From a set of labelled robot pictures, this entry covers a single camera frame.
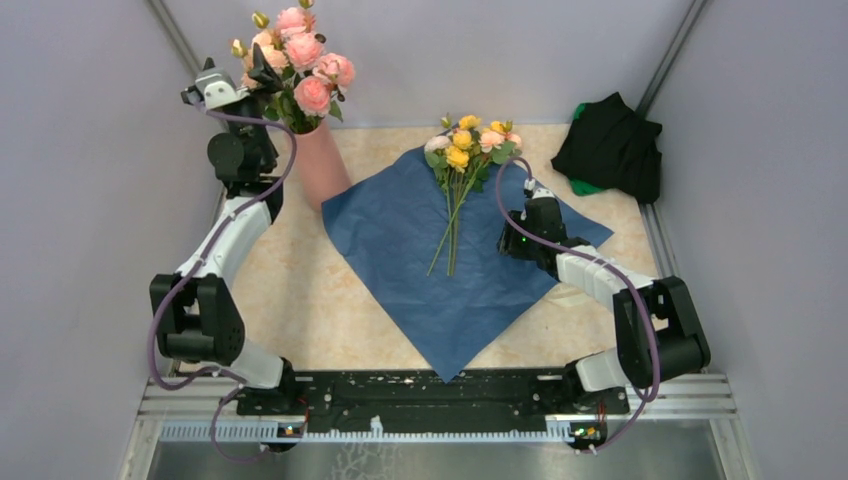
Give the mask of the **small yellow pink flower bouquet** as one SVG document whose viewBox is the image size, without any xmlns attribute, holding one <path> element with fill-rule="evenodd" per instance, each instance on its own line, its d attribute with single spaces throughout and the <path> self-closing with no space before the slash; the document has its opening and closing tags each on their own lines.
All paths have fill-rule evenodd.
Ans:
<svg viewBox="0 0 848 480">
<path fill-rule="evenodd" d="M 441 254 L 446 253 L 446 274 L 452 276 L 460 243 L 460 212 L 468 195 L 484 190 L 494 165 L 522 153 L 523 139 L 515 133 L 511 121 L 487 124 L 476 115 L 455 120 L 446 114 L 440 125 L 444 132 L 423 147 L 426 164 L 445 196 L 447 208 L 447 226 L 429 269 L 433 270 Z"/>
</svg>

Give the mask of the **blue wrapping paper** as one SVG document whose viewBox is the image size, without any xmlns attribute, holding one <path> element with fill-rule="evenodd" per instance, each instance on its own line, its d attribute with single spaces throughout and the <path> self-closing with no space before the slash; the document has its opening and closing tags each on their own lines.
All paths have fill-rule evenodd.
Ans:
<svg viewBox="0 0 848 480">
<path fill-rule="evenodd" d="M 325 230 L 337 251 L 444 381 L 451 380 L 558 281 L 532 261 L 503 256 L 505 220 L 496 201 L 520 210 L 523 170 L 511 165 L 501 190 L 488 180 L 459 214 L 456 270 L 447 270 L 449 213 L 422 148 L 325 201 Z"/>
</svg>

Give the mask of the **pale pink rose stem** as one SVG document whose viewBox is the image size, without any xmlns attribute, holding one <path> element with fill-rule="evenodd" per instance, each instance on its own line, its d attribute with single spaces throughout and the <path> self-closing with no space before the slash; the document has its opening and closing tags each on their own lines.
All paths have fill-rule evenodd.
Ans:
<svg viewBox="0 0 848 480">
<path fill-rule="evenodd" d="M 259 101 L 265 118 L 280 120 L 282 113 L 279 96 L 283 91 L 283 74 L 289 62 L 284 53 L 276 48 L 273 35 L 268 30 L 261 31 L 250 47 L 235 39 L 230 49 L 243 66 L 240 89 Z"/>
</svg>

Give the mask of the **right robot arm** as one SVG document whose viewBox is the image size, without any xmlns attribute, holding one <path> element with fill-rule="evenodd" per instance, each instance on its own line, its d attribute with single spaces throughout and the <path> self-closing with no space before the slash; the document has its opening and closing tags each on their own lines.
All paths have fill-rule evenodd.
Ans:
<svg viewBox="0 0 848 480">
<path fill-rule="evenodd" d="M 710 363 L 711 350 L 687 284 L 677 276 L 633 272 L 588 240 L 568 236 L 558 200 L 533 198 L 523 209 L 507 211 L 498 250 L 534 263 L 612 315 L 614 346 L 565 368 L 563 398 L 572 410 L 588 412 L 603 393 L 627 385 L 653 399 L 660 383 Z"/>
</svg>

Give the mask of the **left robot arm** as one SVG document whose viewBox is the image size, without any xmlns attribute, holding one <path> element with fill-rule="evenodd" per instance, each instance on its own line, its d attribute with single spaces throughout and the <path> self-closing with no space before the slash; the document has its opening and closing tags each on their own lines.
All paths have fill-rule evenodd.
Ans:
<svg viewBox="0 0 848 480">
<path fill-rule="evenodd" d="M 153 320 L 146 340 L 151 379 L 176 391 L 203 374 L 237 384 L 233 399 L 247 415 L 285 414 L 300 404 L 291 362 L 249 341 L 230 291 L 241 264 L 284 203 L 284 175 L 274 175 L 278 151 L 269 129 L 289 129 L 264 112 L 284 82 L 269 54 L 252 46 L 248 77 L 237 86 L 226 70 L 206 60 L 182 101 L 225 123 L 206 155 L 224 187 L 225 201 L 209 233 L 190 258 L 150 283 Z"/>
</svg>

